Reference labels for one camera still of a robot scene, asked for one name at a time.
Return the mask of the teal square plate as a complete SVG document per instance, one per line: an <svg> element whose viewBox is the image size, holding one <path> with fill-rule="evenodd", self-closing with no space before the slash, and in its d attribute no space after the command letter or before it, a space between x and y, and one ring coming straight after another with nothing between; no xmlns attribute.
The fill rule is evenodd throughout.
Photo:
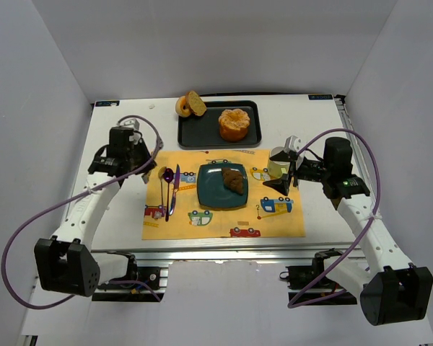
<svg viewBox="0 0 433 346"><path fill-rule="evenodd" d="M231 189L224 183L224 170L237 178L237 187ZM237 209L248 201L248 176L241 164L216 163L199 167L197 193L200 205L210 209Z"/></svg>

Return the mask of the purple iridescent spoon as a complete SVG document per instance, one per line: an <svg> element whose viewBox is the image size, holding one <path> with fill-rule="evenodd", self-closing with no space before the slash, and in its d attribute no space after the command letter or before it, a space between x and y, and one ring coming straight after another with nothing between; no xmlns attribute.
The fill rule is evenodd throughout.
<svg viewBox="0 0 433 346"><path fill-rule="evenodd" d="M169 217L170 217L170 184L174 180L174 176L175 174L173 170L167 167L163 174L164 181L167 183L167 204L166 204L166 211L165 211L166 222L169 221Z"/></svg>

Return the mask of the light green mug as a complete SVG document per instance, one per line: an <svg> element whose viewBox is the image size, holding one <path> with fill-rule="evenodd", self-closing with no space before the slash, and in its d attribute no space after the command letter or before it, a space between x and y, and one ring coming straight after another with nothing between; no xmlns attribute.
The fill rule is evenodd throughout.
<svg viewBox="0 0 433 346"><path fill-rule="evenodd" d="M267 166L268 174L275 179L281 178L283 174L288 173L289 166L289 161L274 161L269 159Z"/></svg>

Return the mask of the sliced baguette piece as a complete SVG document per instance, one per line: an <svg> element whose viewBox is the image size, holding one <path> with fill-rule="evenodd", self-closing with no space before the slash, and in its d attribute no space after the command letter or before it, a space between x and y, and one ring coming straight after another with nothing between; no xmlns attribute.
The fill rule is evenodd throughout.
<svg viewBox="0 0 433 346"><path fill-rule="evenodd" d="M205 102L197 92L191 90L186 94L185 98L188 107L194 115L201 117L207 111Z"/></svg>

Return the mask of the black baking tray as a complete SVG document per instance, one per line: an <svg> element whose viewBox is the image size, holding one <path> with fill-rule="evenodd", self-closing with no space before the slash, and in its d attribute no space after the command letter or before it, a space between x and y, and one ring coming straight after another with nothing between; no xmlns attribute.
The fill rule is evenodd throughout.
<svg viewBox="0 0 433 346"><path fill-rule="evenodd" d="M258 106L250 100L205 101L207 111L178 119L178 144L185 149L255 148L262 139ZM224 110L241 109L250 118L248 134L241 141L229 142L219 133L218 119Z"/></svg>

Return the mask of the brown chocolate bread piece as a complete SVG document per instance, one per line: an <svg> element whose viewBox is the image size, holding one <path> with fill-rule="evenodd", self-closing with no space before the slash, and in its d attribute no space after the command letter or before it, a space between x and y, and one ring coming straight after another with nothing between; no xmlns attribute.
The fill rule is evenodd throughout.
<svg viewBox="0 0 433 346"><path fill-rule="evenodd" d="M244 177L239 170L224 167L222 168L222 178L227 189L238 195L244 194Z"/></svg>

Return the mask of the glazed donut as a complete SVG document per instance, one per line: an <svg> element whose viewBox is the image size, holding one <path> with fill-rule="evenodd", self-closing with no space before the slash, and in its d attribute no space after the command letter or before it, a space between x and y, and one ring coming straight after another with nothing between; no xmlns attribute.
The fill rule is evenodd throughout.
<svg viewBox="0 0 433 346"><path fill-rule="evenodd" d="M178 98L175 104L175 112L180 117L189 117L192 114L191 109L188 106L186 96L181 96Z"/></svg>

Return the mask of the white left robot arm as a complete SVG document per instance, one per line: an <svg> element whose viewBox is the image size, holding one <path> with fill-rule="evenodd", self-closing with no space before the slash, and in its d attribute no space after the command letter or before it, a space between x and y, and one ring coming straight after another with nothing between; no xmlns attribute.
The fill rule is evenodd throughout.
<svg viewBox="0 0 433 346"><path fill-rule="evenodd" d="M92 241L111 200L130 172L149 181L156 167L137 120L126 120L110 129L109 142L89 166L84 191L66 220L49 239L34 247L42 289L90 297L99 285L111 280L126 282L138 277L136 260L125 252L92 254Z"/></svg>

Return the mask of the yellow car print placemat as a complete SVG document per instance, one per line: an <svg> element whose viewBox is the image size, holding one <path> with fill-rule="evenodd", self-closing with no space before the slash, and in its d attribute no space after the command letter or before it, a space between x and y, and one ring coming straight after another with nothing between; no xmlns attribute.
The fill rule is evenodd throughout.
<svg viewBox="0 0 433 346"><path fill-rule="evenodd" d="M288 196L264 186L268 174L268 150L163 151L157 166L176 170L180 186L174 213L165 221L161 211L161 189L157 173L151 174L144 206L144 240L303 237L306 234L299 190ZM210 209L200 205L197 175L204 164L234 163L244 166L248 176L247 204L237 209Z"/></svg>

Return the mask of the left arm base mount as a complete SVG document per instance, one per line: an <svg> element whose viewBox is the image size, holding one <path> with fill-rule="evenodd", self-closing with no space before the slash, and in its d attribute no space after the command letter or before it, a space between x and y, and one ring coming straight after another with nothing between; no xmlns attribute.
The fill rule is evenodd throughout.
<svg viewBox="0 0 433 346"><path fill-rule="evenodd" d="M159 303L164 298L167 280L167 266L145 265L140 262L132 274L99 286L92 301Z"/></svg>

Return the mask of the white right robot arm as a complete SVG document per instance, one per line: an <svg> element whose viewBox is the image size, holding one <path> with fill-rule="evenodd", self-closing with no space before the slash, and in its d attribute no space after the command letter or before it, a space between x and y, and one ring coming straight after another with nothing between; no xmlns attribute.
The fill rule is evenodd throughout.
<svg viewBox="0 0 433 346"><path fill-rule="evenodd" d="M373 326L422 320L432 292L433 276L427 267L417 267L396 244L377 214L377 199L370 195L364 180L353 174L353 150L346 138L325 141L323 158L304 157L301 140L291 136L269 159L287 163L278 179L265 183L282 195L300 180L319 182L324 195L345 220L360 247L367 268L349 260L349 252L330 249L312 259L312 280L289 302L303 306L301 296L319 283L334 282L340 293L349 293L359 303Z"/></svg>

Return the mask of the purple iridescent knife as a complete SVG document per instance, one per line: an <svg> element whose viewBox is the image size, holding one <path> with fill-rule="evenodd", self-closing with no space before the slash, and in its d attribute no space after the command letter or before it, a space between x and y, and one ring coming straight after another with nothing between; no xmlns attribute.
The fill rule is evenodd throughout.
<svg viewBox="0 0 433 346"><path fill-rule="evenodd" d="M169 209L169 215L170 216L175 211L176 198L177 198L179 186L180 186L180 165L177 164L176 170L175 170L175 175L174 175L174 186L173 186L173 191L172 191L172 199L171 199L171 204L170 204L170 209Z"/></svg>

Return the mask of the silver metal tongs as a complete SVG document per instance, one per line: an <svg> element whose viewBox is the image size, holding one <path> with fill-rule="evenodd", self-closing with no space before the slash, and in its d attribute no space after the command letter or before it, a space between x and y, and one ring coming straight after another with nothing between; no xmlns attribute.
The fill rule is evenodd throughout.
<svg viewBox="0 0 433 346"><path fill-rule="evenodd" d="M149 182L152 171L157 166L155 159L157 158L157 154L162 150L163 146L164 146L163 140L159 140L156 144L156 148L153 150L153 152L151 152L152 161L151 161L150 165L148 166L148 168L145 170L145 172L143 172L141 174L141 178L142 178L144 184L147 184Z"/></svg>

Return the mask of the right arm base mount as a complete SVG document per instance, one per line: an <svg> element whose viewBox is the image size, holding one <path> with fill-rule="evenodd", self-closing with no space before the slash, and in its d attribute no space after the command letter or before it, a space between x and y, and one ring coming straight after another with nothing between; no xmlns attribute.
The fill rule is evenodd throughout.
<svg viewBox="0 0 433 346"><path fill-rule="evenodd" d="M316 279L324 271L324 260L333 260L342 255L336 249L317 252L310 265L291 265L279 273L280 281L287 284L289 300L299 293L307 284ZM337 282L326 277L321 278L314 286L309 288L294 303L312 306L350 306L357 305L357 300L344 290Z"/></svg>

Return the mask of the orange bundt cake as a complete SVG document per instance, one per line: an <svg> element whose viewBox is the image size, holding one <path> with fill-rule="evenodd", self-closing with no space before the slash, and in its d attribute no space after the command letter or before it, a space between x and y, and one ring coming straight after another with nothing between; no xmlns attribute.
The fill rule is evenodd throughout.
<svg viewBox="0 0 433 346"><path fill-rule="evenodd" d="M226 141L241 141L248 134L249 126L250 117L244 110L224 110L219 116L219 133Z"/></svg>

